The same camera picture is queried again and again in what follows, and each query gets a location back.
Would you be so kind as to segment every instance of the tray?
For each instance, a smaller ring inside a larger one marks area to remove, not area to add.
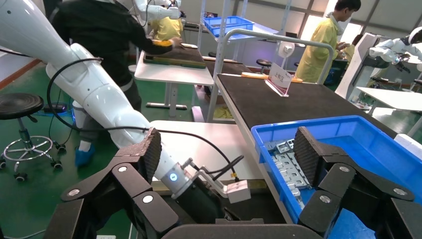
[[[184,47],[175,48],[170,52],[162,55],[150,55],[145,53],[144,63],[160,64],[160,65],[177,65],[188,68],[205,69],[205,61],[198,49]]]
[[[226,26],[224,33],[228,33],[233,29],[246,29],[246,30],[253,30],[254,22],[246,20],[239,16],[229,16],[226,19]],[[220,25],[221,25],[221,17],[212,17],[212,18],[205,18],[204,17],[204,25],[208,30],[215,36],[220,36]]]
[[[362,168],[403,185],[422,202],[422,162],[392,138],[359,116],[311,119],[278,124],[254,126],[251,130],[259,163],[264,164],[293,222],[298,221],[301,208],[278,171],[265,144],[295,138],[298,127],[305,126],[320,142],[342,147]],[[303,202],[311,197],[313,189],[302,189]],[[348,210],[343,209],[330,239],[375,238],[374,232]]]

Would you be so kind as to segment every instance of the black table mat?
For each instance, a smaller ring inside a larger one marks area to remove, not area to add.
[[[391,138],[397,133],[323,85],[292,83],[282,98],[264,80],[219,75],[246,125],[253,126],[338,116],[361,116]]]
[[[205,60],[205,65],[207,66],[208,70],[210,71],[211,76],[214,75],[214,65],[215,61]],[[235,62],[224,62],[222,73],[225,74],[233,74],[233,75],[240,75],[242,72],[249,72],[252,71],[247,68],[242,63],[235,63]]]

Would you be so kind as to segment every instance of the hand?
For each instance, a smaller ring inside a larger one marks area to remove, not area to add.
[[[347,43],[345,43],[345,42],[342,41],[342,42],[337,43],[335,49],[337,51],[341,51],[341,50],[343,50],[344,48],[346,48],[348,46],[350,46],[350,44],[347,44]]]
[[[174,44],[175,47],[177,47],[177,48],[183,47],[182,46],[182,39],[181,38],[179,38],[179,37],[172,37],[170,40],[173,41],[173,44]]]

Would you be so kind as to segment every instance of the white label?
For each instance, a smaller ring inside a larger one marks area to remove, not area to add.
[[[287,95],[290,83],[292,82],[293,76],[290,75],[283,68],[273,63],[270,70],[268,80],[280,91],[283,95]]]

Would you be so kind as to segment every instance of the black jacket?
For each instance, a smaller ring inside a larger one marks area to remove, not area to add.
[[[105,71],[119,86],[130,82],[127,53],[129,42],[150,54],[172,50],[170,41],[153,42],[141,25],[121,6],[96,0],[69,0],[58,6],[51,24],[69,44],[78,43],[102,57]]]

